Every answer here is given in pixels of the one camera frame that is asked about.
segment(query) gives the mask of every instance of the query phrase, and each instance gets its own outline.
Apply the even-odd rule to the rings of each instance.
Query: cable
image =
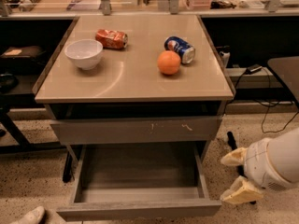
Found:
[[[281,101],[278,101],[277,103],[273,103],[273,102],[271,102],[271,101],[266,101],[266,100],[265,100],[265,102],[267,102],[267,103],[269,104],[269,105],[266,105],[266,104],[263,104],[261,101],[258,101],[258,100],[253,100],[253,101],[256,102],[256,103],[258,103],[258,104],[260,104],[260,105],[262,105],[262,106],[270,107],[270,108],[273,108],[273,107],[279,105],[280,102],[281,102]]]
[[[235,89],[236,89],[237,85],[239,84],[241,78],[242,78],[246,73],[247,73],[247,70],[245,70],[245,71],[241,74],[241,76],[237,79],[237,81],[236,81],[236,83],[235,83]],[[235,98],[234,98],[233,100],[231,100],[230,102],[226,103],[226,105],[225,105],[225,107],[224,107],[224,110],[223,110],[223,114],[225,114],[227,105],[231,104],[234,100],[235,100]]]
[[[268,76],[269,89],[271,89],[271,79],[270,79],[270,75],[269,75],[269,73],[268,73],[268,71],[267,71],[266,69],[263,68],[263,70],[266,72],[266,74],[267,74],[267,76]],[[279,133],[279,132],[284,131],[284,130],[287,128],[287,126],[288,126],[288,125],[295,119],[295,117],[298,115],[299,111],[297,111],[297,112],[292,116],[292,118],[291,118],[291,119],[290,119],[290,120],[283,126],[283,128],[280,129],[280,130],[277,130],[277,131],[265,131],[265,130],[263,129],[263,124],[264,124],[265,119],[266,119],[266,117],[267,117],[267,115],[268,115],[268,113],[269,113],[270,108],[275,107],[275,106],[278,105],[280,102],[281,102],[281,101],[278,101],[277,103],[273,104],[273,103],[271,103],[271,102],[269,101],[269,105],[267,106],[267,110],[266,110],[266,112],[265,112],[265,114],[264,114],[263,121],[262,121],[262,124],[261,124],[261,128],[262,128],[262,132],[263,132],[263,133]]]

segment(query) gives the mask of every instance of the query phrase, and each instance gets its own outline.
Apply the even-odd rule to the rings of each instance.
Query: floor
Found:
[[[263,129],[280,130],[292,116],[292,112],[270,113],[266,116]],[[237,177],[235,168],[220,163],[221,157],[230,150],[225,143],[227,132],[233,132],[239,147],[248,147],[252,142],[264,137],[277,137],[299,125],[299,117],[296,117],[283,132],[263,133],[261,129],[263,118],[264,113],[231,114],[224,117],[217,137],[211,143],[203,163],[211,199],[219,199]],[[16,124],[31,142],[56,139],[47,119],[39,119],[39,116],[31,120],[14,119],[17,119]],[[9,134],[0,138],[1,145],[7,142],[14,142]],[[44,224],[64,224],[64,220],[55,210],[59,206],[68,204],[74,187],[74,180],[66,184],[62,181],[65,158],[65,149],[0,154],[0,222],[8,224],[36,206],[43,205],[47,210]],[[299,189],[291,189],[280,193],[267,193],[265,198],[256,204],[223,203],[214,217],[97,221],[84,222],[84,224],[299,223],[298,197]]]

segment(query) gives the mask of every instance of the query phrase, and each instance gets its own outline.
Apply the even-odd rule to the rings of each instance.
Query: countertop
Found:
[[[128,34],[125,49],[105,49],[93,69],[76,68],[65,47],[80,39],[94,39],[98,29]],[[157,58],[171,35],[196,49],[192,63],[177,74],[159,72]],[[234,93],[209,40],[195,15],[83,15],[67,39],[36,95],[42,104],[144,101],[231,100]]]

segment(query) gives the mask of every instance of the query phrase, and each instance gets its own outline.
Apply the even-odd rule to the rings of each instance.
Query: open drawer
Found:
[[[88,145],[66,221],[212,216],[195,142]]]

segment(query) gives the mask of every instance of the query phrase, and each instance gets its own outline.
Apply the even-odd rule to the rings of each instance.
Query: shoe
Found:
[[[45,208],[38,206],[36,209],[27,213],[18,221],[14,221],[10,224],[38,224],[45,215]]]

